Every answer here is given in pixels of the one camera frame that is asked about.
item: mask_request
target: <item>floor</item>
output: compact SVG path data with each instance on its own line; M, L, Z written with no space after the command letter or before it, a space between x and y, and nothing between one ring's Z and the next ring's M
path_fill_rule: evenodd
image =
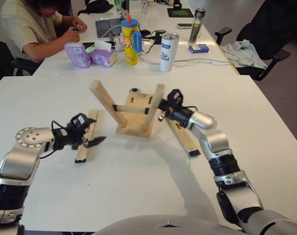
M206 9L204 24L212 35L224 26L233 29L222 44L234 42L241 28L251 21L263 3L263 0L187 1L194 10L198 7ZM256 81L256 84L297 139L297 44L290 43L284 49L292 55L279 62L263 81ZM58 234L60 233L26 232L26 235Z

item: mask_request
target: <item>blue lid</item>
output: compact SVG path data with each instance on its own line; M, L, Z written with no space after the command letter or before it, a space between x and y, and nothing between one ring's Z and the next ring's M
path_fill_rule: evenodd
M121 25L126 28L134 28L134 27L138 26L138 22L135 19L131 19L131 24L128 24L128 20L124 19L121 21Z

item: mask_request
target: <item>man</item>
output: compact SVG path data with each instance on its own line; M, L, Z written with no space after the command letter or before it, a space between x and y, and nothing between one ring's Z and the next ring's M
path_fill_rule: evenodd
M59 52L66 43L80 40L69 29L57 38L54 27L73 26L84 32L87 25L78 17L63 16L59 8L69 7L70 0L6 0L1 13L4 40L14 58L41 63Z

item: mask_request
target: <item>small blue box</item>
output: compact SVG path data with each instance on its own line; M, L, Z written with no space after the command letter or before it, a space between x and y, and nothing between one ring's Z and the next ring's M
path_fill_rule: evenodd
M192 44L189 46L190 52L194 53L207 53L209 48L206 44Z

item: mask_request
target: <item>black hair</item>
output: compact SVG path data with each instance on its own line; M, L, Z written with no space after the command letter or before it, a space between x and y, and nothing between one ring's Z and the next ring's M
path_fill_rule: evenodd
M42 8L67 8L71 5L70 0L26 0L26 4L31 5L35 9Z

